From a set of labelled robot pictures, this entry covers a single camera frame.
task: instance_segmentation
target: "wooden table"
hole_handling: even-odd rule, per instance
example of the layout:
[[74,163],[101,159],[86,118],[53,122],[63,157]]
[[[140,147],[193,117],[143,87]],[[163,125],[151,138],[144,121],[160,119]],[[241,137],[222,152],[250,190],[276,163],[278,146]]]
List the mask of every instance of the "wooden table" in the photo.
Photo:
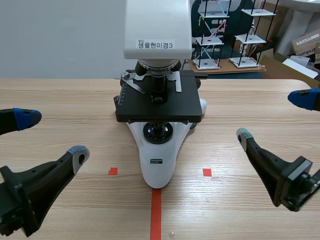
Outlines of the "wooden table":
[[[320,168],[320,112],[293,106],[297,80],[204,80],[204,119],[184,141],[162,189],[163,240],[319,240],[320,195],[300,212],[273,206],[238,143],[247,128],[287,161],[302,155]],[[142,177],[129,128],[118,123],[113,79],[0,79],[0,109],[39,110],[39,125],[0,137],[0,166],[25,171],[74,145],[90,159],[49,211],[34,240],[149,240],[152,190]],[[108,176],[111,167],[117,176]],[[212,177],[203,176],[212,169]],[[10,239],[25,239],[21,231]]]

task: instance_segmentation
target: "red tape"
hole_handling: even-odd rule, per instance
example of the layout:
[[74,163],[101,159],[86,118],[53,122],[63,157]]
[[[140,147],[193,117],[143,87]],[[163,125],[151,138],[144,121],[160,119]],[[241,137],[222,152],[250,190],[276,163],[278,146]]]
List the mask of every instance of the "red tape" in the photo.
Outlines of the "red tape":
[[211,169],[210,168],[204,168],[203,169],[203,176],[204,177],[212,177]]
[[161,240],[161,189],[152,189],[150,240]]
[[108,172],[109,176],[116,176],[118,175],[118,168],[117,167],[112,167],[109,172]]

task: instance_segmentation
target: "microscope base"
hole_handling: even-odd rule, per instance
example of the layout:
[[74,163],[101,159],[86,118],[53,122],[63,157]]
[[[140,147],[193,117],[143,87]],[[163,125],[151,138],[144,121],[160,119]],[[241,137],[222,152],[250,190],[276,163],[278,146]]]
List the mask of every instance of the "microscope base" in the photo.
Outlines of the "microscope base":
[[[202,115],[207,109],[207,102],[200,99]],[[164,144],[152,144],[145,139],[143,129],[147,122],[128,124],[139,148],[140,165],[145,182],[154,189],[166,186],[175,171],[179,149],[190,131],[192,123],[170,122],[173,135]]]

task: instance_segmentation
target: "blue gripper fingertip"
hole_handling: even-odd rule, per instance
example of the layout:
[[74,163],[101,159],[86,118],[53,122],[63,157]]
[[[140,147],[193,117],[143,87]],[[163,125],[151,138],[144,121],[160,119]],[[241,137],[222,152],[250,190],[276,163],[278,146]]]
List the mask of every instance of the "blue gripper fingertip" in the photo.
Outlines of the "blue gripper fingertip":
[[289,94],[288,100],[299,108],[313,110],[318,94],[318,88],[303,91],[297,90]]
[[31,112],[24,112],[20,108],[13,109],[14,118],[18,131],[22,131],[37,125],[42,118],[42,115],[37,110],[31,110]]

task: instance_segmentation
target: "black microscope stage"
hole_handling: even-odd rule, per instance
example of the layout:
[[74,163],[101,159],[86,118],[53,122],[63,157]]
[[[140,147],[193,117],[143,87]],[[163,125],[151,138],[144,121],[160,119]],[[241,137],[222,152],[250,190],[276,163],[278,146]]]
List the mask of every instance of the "black microscope stage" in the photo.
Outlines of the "black microscope stage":
[[152,103],[152,77],[146,76],[143,81],[134,83],[145,91],[145,94],[123,83],[118,104],[116,120],[120,123],[134,122],[184,122],[200,123],[202,108],[200,104],[196,79],[190,74],[180,76],[182,92],[176,92],[176,82],[167,83],[167,102]]

